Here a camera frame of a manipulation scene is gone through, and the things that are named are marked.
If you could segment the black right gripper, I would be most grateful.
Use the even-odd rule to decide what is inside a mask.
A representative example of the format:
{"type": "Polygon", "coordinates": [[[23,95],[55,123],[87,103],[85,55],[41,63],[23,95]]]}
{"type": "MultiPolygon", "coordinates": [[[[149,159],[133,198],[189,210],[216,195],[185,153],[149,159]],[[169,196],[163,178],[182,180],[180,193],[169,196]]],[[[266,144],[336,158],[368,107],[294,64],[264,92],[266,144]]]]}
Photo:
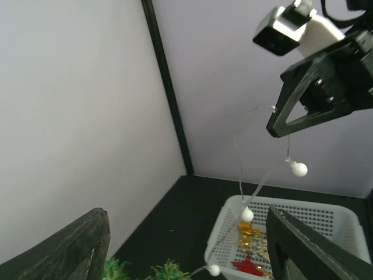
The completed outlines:
{"type": "Polygon", "coordinates": [[[266,126],[281,138],[372,108],[372,33],[358,30],[288,67],[266,126]]]}

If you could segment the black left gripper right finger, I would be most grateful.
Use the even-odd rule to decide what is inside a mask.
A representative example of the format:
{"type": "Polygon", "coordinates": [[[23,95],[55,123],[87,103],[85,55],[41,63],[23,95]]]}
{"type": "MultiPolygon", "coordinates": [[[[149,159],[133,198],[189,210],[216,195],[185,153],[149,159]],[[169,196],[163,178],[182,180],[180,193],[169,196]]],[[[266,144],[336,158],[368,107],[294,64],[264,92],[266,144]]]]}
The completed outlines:
{"type": "Polygon", "coordinates": [[[371,264],[273,205],[266,235],[274,279],[372,279],[371,264]]]}

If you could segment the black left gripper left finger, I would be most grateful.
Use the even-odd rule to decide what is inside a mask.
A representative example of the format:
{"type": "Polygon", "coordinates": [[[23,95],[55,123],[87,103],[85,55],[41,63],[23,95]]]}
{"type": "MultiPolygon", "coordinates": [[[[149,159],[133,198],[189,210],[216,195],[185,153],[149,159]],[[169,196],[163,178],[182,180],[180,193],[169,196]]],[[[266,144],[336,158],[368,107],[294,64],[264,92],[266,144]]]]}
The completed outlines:
{"type": "Polygon", "coordinates": [[[101,279],[110,238],[107,212],[94,208],[1,264],[1,279],[101,279]]]}

